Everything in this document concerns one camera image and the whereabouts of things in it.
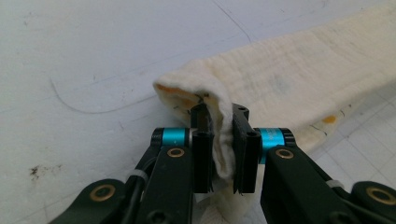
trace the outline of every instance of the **white table surface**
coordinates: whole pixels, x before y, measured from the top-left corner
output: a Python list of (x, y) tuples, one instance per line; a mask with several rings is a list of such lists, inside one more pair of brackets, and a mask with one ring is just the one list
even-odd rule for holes
[[(381, 2), (0, 0), (0, 223), (47, 223), (91, 182), (124, 180), (156, 127), (181, 126), (156, 97), (156, 77)], [(348, 188), (364, 178), (396, 186), (396, 142), (381, 134), (396, 132), (394, 95), (376, 93), (313, 154)], [(241, 220), (260, 222), (258, 206)]]

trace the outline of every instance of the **folded cloth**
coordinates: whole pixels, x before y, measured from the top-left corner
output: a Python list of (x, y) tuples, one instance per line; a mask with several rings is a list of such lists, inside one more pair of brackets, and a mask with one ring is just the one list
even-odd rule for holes
[[(367, 94), (396, 81), (395, 58), (393, 0), (346, 19), (191, 61), (153, 86), (186, 125), (190, 109), (207, 104), (216, 169), (221, 178), (232, 180), (232, 103), (250, 110), (252, 127), (291, 129), (298, 146), (308, 152)], [(210, 211), (220, 211), (232, 222), (244, 214), (251, 198), (225, 189), (212, 197)]]

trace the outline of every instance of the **beige fabric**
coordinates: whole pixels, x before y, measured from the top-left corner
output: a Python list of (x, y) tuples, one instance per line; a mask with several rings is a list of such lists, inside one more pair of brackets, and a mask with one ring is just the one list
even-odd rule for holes
[[(396, 80), (395, 59), (396, 3), (389, 1), (340, 21), (191, 61), (158, 78), (154, 89), (186, 124), (192, 106), (208, 105), (216, 168), (231, 180), (232, 103), (249, 108), (252, 127), (290, 128), (309, 151), (367, 94)], [(225, 189), (212, 197), (217, 207), (212, 210), (235, 221), (250, 201)]]

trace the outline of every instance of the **cloth fold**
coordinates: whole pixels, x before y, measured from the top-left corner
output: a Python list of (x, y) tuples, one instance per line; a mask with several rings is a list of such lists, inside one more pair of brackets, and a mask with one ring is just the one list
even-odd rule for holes
[[(153, 86), (186, 125), (190, 109), (207, 104), (215, 131), (213, 159), (219, 176), (232, 180), (232, 103), (250, 110), (252, 127), (291, 129), (298, 146), (309, 152), (367, 94), (396, 81), (395, 58), (396, 1), (388, 1), (346, 19), (191, 61)], [(248, 207), (221, 206), (238, 196), (220, 194), (213, 202), (228, 221)]]

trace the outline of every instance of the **towel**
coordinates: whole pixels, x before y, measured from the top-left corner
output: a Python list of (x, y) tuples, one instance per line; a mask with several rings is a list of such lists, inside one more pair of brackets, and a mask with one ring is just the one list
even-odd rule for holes
[[(370, 92), (396, 81), (396, 1), (338, 21), (190, 61), (153, 83), (186, 125), (205, 103), (215, 133), (213, 160), (232, 183), (232, 103), (250, 110), (252, 127), (289, 128), (305, 152), (322, 144)], [(262, 167), (258, 172), (260, 189)], [(235, 222), (253, 195), (231, 187), (211, 197), (202, 223)]]

